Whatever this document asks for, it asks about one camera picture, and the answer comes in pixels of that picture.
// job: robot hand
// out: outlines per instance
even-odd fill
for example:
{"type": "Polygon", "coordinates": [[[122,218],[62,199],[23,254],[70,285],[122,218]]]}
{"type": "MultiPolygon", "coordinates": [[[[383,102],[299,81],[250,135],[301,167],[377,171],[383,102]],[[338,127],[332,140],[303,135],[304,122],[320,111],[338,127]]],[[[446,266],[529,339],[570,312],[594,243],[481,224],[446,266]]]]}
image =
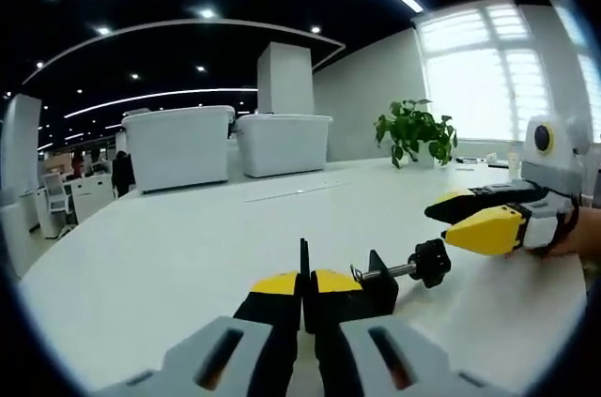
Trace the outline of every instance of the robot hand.
{"type": "Polygon", "coordinates": [[[444,240],[472,252],[548,250],[578,221],[582,166],[577,154],[589,147],[582,125],[537,116],[528,125],[521,179],[449,193],[425,215],[450,223],[444,240]]]}

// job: white table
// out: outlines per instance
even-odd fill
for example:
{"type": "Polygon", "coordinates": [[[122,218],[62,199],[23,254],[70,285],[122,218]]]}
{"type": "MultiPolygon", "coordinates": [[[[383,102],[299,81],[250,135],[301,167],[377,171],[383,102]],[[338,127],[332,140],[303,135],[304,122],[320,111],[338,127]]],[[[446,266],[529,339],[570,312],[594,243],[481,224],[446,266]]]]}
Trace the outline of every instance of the white table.
{"type": "MultiPolygon", "coordinates": [[[[40,258],[21,281],[24,300],[57,356],[99,389],[161,367],[164,352],[218,315],[252,284],[299,268],[366,267],[375,248],[389,266],[446,225],[424,208],[451,188],[507,180],[507,170],[450,164],[396,171],[388,160],[328,171],[120,199],[40,258]]],[[[399,317],[465,368],[523,391],[556,356],[585,301],[576,257],[539,262],[449,247],[444,283],[399,279],[399,317]]],[[[321,395],[311,337],[289,395],[321,395]]]]}

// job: green leaves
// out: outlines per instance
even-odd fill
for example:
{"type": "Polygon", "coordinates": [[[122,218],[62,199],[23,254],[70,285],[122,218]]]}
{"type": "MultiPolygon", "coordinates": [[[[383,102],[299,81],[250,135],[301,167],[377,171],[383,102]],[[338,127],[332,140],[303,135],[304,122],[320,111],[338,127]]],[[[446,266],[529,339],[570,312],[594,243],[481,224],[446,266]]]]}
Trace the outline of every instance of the green leaves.
{"type": "Polygon", "coordinates": [[[416,110],[417,105],[430,103],[429,99],[405,99],[393,101],[390,105],[392,117],[381,115],[376,122],[376,140],[381,144],[387,132],[393,140],[391,150],[394,167],[400,168],[399,161],[408,154],[417,161],[415,153],[420,151],[420,141],[428,143],[428,152],[441,165],[451,160],[451,151],[457,147],[457,131],[447,125],[452,118],[443,115],[440,122],[428,111],[416,110]]]}

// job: person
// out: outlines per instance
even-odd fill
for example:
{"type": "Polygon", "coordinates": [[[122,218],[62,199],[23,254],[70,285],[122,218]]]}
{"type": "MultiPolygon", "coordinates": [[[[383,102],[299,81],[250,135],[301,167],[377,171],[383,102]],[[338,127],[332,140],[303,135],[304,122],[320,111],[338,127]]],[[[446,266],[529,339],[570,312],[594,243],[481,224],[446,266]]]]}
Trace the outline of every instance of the person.
{"type": "Polygon", "coordinates": [[[117,195],[122,197],[130,191],[130,185],[135,184],[131,156],[119,150],[113,160],[113,175],[111,176],[113,187],[117,195]]]}
{"type": "Polygon", "coordinates": [[[601,209],[581,206],[574,229],[549,251],[551,256],[575,253],[583,259],[601,258],[601,209]]]}
{"type": "Polygon", "coordinates": [[[111,172],[108,164],[104,160],[100,160],[99,149],[94,148],[90,156],[92,157],[92,164],[90,166],[92,174],[108,174],[111,172]]]}
{"type": "Polygon", "coordinates": [[[73,169],[73,176],[75,178],[82,177],[82,171],[84,169],[84,155],[82,155],[82,150],[77,148],[73,152],[73,158],[71,159],[71,169],[73,169]]]}

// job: white storage box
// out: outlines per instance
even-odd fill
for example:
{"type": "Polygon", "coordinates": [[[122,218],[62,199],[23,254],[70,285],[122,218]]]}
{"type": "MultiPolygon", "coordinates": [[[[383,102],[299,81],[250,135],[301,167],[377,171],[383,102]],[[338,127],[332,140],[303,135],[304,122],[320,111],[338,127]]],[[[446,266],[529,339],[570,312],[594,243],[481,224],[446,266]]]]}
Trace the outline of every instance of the white storage box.
{"type": "Polygon", "coordinates": [[[175,109],[123,119],[142,192],[227,180],[231,106],[175,109]]]}
{"type": "Polygon", "coordinates": [[[326,165],[325,115],[245,115],[237,122],[242,170],[252,177],[321,170],[326,165]]]}

